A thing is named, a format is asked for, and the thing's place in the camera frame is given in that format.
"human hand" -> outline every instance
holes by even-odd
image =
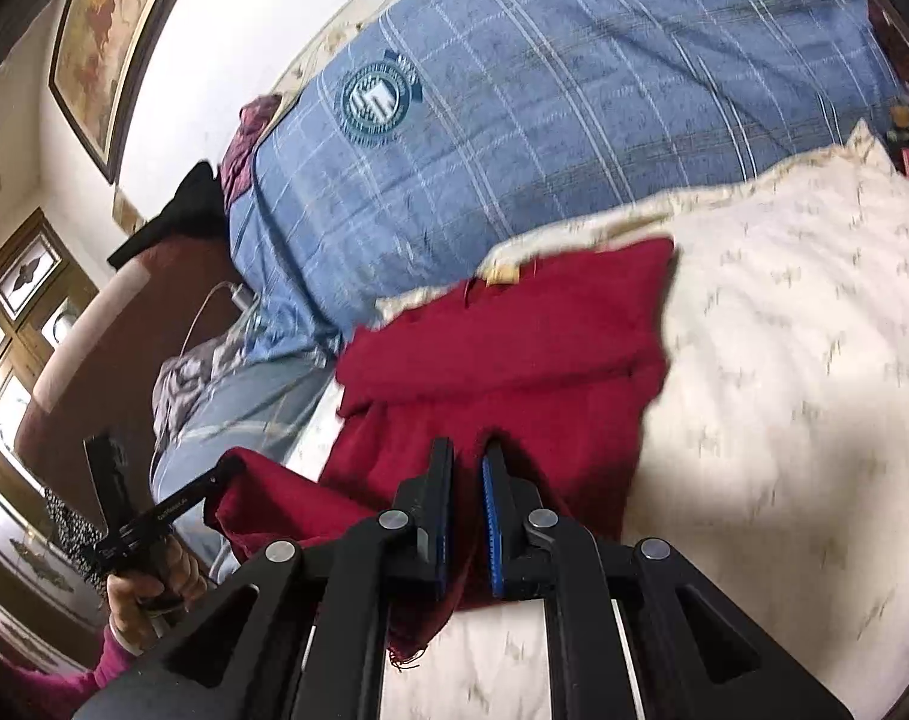
[[[197,560],[189,555],[177,538],[168,538],[165,557],[168,586],[184,598],[184,603],[190,608],[208,592],[208,580],[201,573]],[[137,602],[157,598],[163,592],[162,581],[139,571],[107,577],[107,604],[110,606],[112,629],[130,645],[142,651],[148,649],[158,640],[158,635]]]

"patterned fabric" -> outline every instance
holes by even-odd
[[[896,90],[864,0],[402,0],[307,85],[232,206],[249,351],[336,353],[379,295],[886,127]]]
[[[283,96],[283,108],[278,114],[286,113],[290,104],[299,98],[313,77],[325,69],[328,62],[336,57],[347,43],[355,39],[362,29],[376,22],[377,17],[397,1],[348,1],[325,28],[291,60],[291,64],[275,84],[273,91]]]
[[[107,577],[102,576],[91,562],[88,547],[94,546],[105,536],[88,519],[81,517],[51,490],[44,491],[44,510],[54,526],[54,542],[67,555],[71,565],[83,579],[107,598]]]
[[[671,541],[856,720],[880,720],[909,683],[909,180],[861,127],[757,181],[533,231],[479,273],[664,234],[671,367],[622,539]],[[285,463],[309,478],[339,389]],[[385,716],[550,717],[539,603],[454,615],[418,666],[385,672]]]
[[[241,314],[220,336],[209,338],[161,364],[151,393],[155,457],[177,440],[198,403],[208,397],[211,385],[244,365],[244,328],[248,322],[249,314]]]
[[[311,355],[243,365],[210,385],[172,445],[158,459],[151,495],[160,502],[211,469],[227,450],[243,446],[280,462],[314,412],[331,370]],[[220,566],[225,539],[206,527],[203,507],[175,528],[208,567]]]

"red towel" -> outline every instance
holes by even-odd
[[[315,485],[253,452],[208,522],[244,559],[274,538],[309,545],[391,505],[454,442],[451,587],[441,608],[392,614],[391,645],[422,649],[457,607],[490,603],[479,461],[501,437],[508,470],[544,503],[617,538],[640,417],[667,372],[659,311],[673,244],[561,254],[520,283],[463,282],[383,330],[357,331],[337,365],[344,428]]]

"wooden door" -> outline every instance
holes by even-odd
[[[45,490],[14,453],[38,376],[97,290],[40,211],[0,251],[0,638],[39,669],[91,665],[104,610],[51,543]]]

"black cloth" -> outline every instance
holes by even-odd
[[[210,162],[198,162],[192,167],[173,199],[110,255],[107,264],[118,271],[128,260],[172,235],[223,238],[227,243],[224,191]]]

